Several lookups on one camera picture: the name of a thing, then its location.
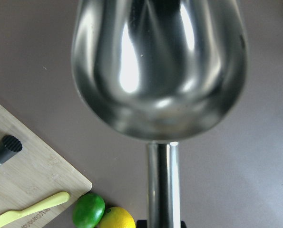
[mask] black object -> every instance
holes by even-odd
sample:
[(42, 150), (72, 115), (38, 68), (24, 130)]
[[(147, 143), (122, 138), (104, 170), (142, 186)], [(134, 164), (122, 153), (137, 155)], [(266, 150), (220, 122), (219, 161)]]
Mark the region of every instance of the black object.
[(0, 141), (0, 164), (23, 149), (21, 142), (12, 135), (5, 135)]
[[(138, 220), (136, 228), (147, 228), (146, 220)], [(181, 228), (187, 228), (185, 222), (181, 221)]]

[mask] knife handle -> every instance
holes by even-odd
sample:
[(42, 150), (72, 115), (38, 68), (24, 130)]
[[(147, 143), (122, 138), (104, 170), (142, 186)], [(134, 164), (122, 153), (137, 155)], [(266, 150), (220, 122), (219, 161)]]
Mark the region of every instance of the knife handle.
[(47, 209), (47, 208), (51, 208), (51, 207), (54, 207), (54, 206), (57, 206), (57, 205), (60, 205), (62, 203), (65, 203), (69, 200), (70, 198), (70, 195), (65, 192), (65, 191), (62, 191), (62, 192), (59, 192), (55, 195), (52, 195), (32, 206), (30, 206), (29, 208), (26, 208), (24, 210), (21, 211), (21, 217), (23, 216), (27, 216), (27, 215), (30, 215), (30, 214), (33, 214), (35, 212), (38, 212), (38, 211), (41, 211), (41, 210), (44, 210), (44, 209)]

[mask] scoop handle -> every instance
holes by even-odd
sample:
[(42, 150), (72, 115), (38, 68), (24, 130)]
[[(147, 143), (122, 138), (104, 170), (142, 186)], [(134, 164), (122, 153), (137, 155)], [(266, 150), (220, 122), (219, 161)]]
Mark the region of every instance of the scoop handle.
[(21, 216), (27, 216), (27, 215), (30, 215), (30, 214), (33, 214), (35, 212), (38, 212), (38, 211), (41, 211), (41, 210), (44, 210), (44, 209), (47, 209), (47, 208), (51, 208), (51, 207), (54, 207), (54, 206), (57, 206), (57, 205), (60, 205), (62, 203), (65, 203), (69, 200), (70, 198), (70, 195), (65, 192), (65, 191), (62, 191), (62, 192), (59, 192), (55, 195), (52, 195), (32, 206), (30, 206), (29, 208), (26, 208), (24, 210), (21, 211)]
[(179, 228), (178, 142), (147, 145), (148, 227)]

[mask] yellow lemon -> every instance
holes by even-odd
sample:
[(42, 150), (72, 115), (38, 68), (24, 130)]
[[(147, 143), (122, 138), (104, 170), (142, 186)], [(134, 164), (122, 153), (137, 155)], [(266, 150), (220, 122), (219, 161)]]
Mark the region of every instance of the yellow lemon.
[(112, 207), (104, 213), (100, 228), (136, 228), (133, 217), (121, 207)]

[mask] metal scoop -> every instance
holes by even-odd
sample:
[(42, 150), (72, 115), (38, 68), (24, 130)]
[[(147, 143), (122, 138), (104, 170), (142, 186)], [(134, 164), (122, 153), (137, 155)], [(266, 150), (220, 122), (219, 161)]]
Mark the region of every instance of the metal scoop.
[(177, 141), (224, 117), (246, 62), (235, 0), (80, 1), (74, 79), (111, 128), (150, 141), (149, 227), (180, 227)]

